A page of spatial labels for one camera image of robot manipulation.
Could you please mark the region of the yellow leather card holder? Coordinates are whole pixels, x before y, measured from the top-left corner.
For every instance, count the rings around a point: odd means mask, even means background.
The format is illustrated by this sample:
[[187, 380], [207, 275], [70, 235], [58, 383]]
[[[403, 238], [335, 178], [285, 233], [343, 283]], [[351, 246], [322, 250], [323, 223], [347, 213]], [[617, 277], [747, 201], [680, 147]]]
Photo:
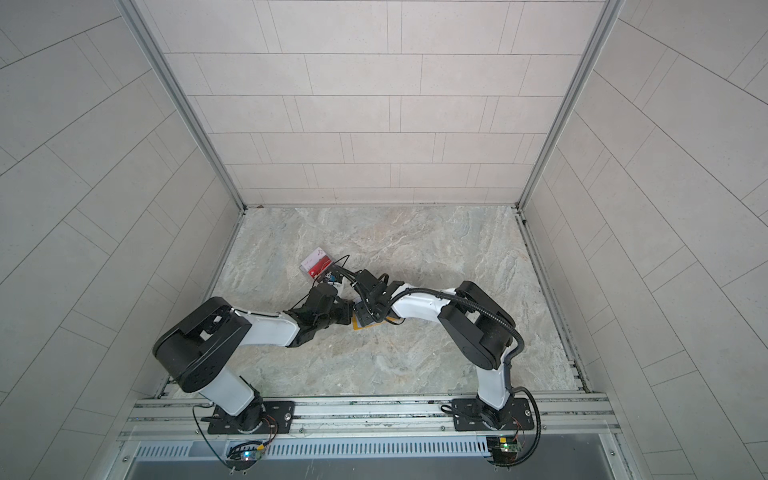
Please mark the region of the yellow leather card holder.
[[397, 325], [401, 325], [403, 322], [404, 322], [403, 318], [391, 317], [391, 316], [384, 317], [380, 321], [375, 321], [375, 320], [367, 321], [365, 319], [361, 320], [356, 313], [353, 313], [351, 317], [351, 325], [354, 331], [371, 328], [383, 323], [397, 326]]

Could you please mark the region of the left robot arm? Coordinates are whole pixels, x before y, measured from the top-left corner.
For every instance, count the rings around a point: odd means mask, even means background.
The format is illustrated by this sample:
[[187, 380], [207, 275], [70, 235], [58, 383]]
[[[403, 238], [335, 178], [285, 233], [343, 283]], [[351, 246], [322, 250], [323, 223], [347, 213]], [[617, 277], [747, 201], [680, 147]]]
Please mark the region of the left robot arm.
[[242, 346], [297, 348], [332, 325], [349, 325], [351, 300], [336, 287], [320, 284], [290, 310], [264, 314], [238, 309], [211, 297], [165, 332], [152, 354], [185, 393], [212, 402], [219, 418], [241, 433], [256, 431], [266, 415], [260, 393], [227, 368]]

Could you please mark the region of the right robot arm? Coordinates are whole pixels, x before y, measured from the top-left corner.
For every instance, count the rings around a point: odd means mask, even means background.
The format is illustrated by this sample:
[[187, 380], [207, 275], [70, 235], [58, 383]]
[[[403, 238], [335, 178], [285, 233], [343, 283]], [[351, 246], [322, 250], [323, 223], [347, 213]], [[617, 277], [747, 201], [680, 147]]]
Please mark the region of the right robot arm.
[[456, 289], [435, 290], [361, 270], [351, 285], [360, 297], [358, 316], [368, 323], [421, 319], [442, 325], [477, 368], [476, 412], [470, 418], [494, 430], [515, 425], [514, 396], [522, 389], [511, 384], [511, 361], [525, 342], [512, 317], [477, 284], [464, 281]]

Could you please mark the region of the left green circuit board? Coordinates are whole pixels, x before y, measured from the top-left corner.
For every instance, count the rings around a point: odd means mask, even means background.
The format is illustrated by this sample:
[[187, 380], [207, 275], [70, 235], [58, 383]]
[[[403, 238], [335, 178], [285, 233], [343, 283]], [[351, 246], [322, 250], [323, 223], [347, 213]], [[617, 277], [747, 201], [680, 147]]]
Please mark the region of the left green circuit board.
[[262, 459], [265, 449], [265, 445], [260, 441], [235, 445], [228, 450], [226, 463], [234, 471], [246, 471]]

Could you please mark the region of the green circuit board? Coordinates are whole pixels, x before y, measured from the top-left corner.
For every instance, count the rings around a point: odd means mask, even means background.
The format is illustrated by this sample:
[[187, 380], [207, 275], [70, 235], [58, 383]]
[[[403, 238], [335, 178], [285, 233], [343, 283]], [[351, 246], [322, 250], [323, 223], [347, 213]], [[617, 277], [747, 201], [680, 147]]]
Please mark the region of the green circuit board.
[[487, 437], [487, 461], [497, 467], [511, 467], [521, 451], [520, 442], [513, 437]]
[[228, 450], [226, 463], [234, 471], [246, 471], [262, 459], [265, 449], [265, 445], [260, 441], [235, 445]]

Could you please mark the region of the right green circuit board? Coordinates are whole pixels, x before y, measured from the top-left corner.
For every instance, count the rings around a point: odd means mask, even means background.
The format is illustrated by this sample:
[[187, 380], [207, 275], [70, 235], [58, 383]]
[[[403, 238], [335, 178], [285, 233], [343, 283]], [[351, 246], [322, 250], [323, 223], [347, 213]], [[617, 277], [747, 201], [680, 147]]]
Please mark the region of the right green circuit board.
[[487, 437], [487, 461], [497, 467], [511, 467], [521, 451], [520, 442], [513, 437]]

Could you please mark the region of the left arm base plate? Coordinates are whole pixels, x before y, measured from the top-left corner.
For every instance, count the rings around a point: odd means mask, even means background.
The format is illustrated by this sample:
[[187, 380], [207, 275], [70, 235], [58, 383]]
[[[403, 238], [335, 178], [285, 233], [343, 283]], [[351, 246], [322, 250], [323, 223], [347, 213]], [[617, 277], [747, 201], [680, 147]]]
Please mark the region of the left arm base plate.
[[241, 414], [232, 416], [216, 406], [212, 415], [203, 417], [212, 435], [287, 434], [295, 413], [293, 401], [257, 402]]

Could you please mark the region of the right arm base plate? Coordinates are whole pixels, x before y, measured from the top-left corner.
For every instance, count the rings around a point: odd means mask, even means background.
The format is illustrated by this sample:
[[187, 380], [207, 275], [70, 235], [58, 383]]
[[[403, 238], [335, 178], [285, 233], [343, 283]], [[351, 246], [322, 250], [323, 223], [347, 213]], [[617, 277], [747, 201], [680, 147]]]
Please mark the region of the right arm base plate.
[[525, 398], [510, 398], [496, 410], [479, 398], [454, 398], [441, 411], [450, 416], [456, 431], [507, 431], [535, 429], [533, 409]]

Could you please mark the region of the aluminium mounting rail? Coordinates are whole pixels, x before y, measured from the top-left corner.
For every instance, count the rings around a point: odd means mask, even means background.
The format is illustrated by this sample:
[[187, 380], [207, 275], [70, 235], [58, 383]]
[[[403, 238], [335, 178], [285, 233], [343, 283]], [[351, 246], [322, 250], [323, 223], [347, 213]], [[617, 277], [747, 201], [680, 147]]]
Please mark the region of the aluminium mounting rail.
[[[514, 402], [501, 435], [531, 441], [543, 434], [603, 434], [621, 430], [604, 394], [537, 392], [537, 405]], [[360, 396], [271, 398], [263, 411], [278, 424], [278, 439], [491, 436], [470, 398], [451, 396]], [[234, 427], [209, 429], [213, 407], [200, 398], [139, 400], [119, 429], [120, 440], [242, 440]]]

